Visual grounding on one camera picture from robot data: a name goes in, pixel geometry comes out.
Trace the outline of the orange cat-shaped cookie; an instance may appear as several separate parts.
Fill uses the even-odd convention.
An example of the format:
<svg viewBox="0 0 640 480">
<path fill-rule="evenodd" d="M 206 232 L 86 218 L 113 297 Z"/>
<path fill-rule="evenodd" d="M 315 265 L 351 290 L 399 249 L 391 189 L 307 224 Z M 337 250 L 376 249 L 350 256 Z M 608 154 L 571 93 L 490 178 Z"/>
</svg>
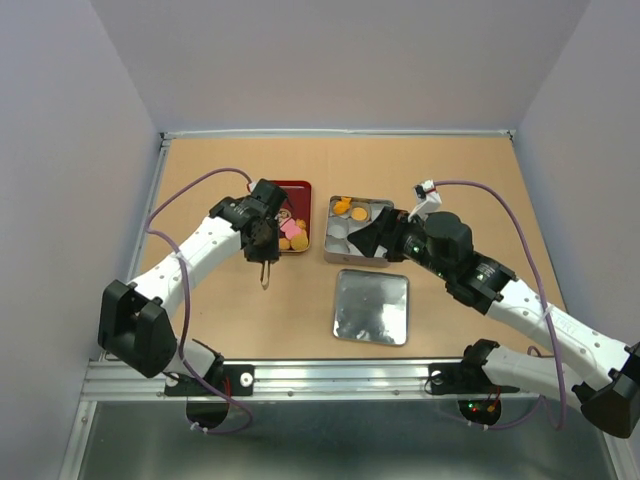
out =
<svg viewBox="0 0 640 480">
<path fill-rule="evenodd" d="M 332 213 L 340 216 L 349 212 L 351 208 L 352 199 L 350 197 L 341 197 L 336 200 L 332 206 Z"/>
</svg>

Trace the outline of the silver metal tongs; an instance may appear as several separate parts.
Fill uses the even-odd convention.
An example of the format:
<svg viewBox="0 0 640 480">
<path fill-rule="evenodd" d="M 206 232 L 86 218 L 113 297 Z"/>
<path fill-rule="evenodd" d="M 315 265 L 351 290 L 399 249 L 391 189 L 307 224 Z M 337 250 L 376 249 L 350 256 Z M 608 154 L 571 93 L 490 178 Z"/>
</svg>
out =
<svg viewBox="0 0 640 480">
<path fill-rule="evenodd" d="M 261 264 L 260 285 L 264 291 L 266 291 L 270 285 L 271 265 L 271 260 L 265 260 Z"/>
</svg>

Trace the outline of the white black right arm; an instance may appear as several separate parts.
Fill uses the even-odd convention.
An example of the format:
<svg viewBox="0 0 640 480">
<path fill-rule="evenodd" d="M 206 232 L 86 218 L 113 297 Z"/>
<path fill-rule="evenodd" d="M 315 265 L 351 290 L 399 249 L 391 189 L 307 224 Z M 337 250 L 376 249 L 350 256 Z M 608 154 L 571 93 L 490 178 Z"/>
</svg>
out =
<svg viewBox="0 0 640 480">
<path fill-rule="evenodd" d="M 544 301 L 512 270 L 477 252 L 471 228 L 451 212 L 425 218 L 386 207 L 348 240 L 364 256 L 384 249 L 390 262 L 411 260 L 443 280 L 456 301 L 524 334 L 555 354 L 536 358 L 478 342 L 460 366 L 463 384 L 493 383 L 557 396 L 600 430 L 628 438 L 639 421 L 639 347 L 601 334 Z"/>
</svg>

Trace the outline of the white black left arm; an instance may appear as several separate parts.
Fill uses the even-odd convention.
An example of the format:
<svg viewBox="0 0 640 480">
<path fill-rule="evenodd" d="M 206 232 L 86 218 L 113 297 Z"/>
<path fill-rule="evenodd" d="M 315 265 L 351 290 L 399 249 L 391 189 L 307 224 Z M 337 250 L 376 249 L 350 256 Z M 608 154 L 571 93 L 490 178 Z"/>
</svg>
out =
<svg viewBox="0 0 640 480">
<path fill-rule="evenodd" d="M 222 355 L 176 335 L 171 319 L 178 309 L 189 314 L 192 290 L 237 253 L 260 265 L 260 283 L 268 287 L 280 257 L 278 214 L 286 199 L 280 186 L 261 179 L 248 195 L 218 202 L 182 244 L 167 238 L 171 252 L 156 266 L 105 288 L 99 345 L 146 378 L 176 376 L 202 394 L 226 392 Z"/>
</svg>

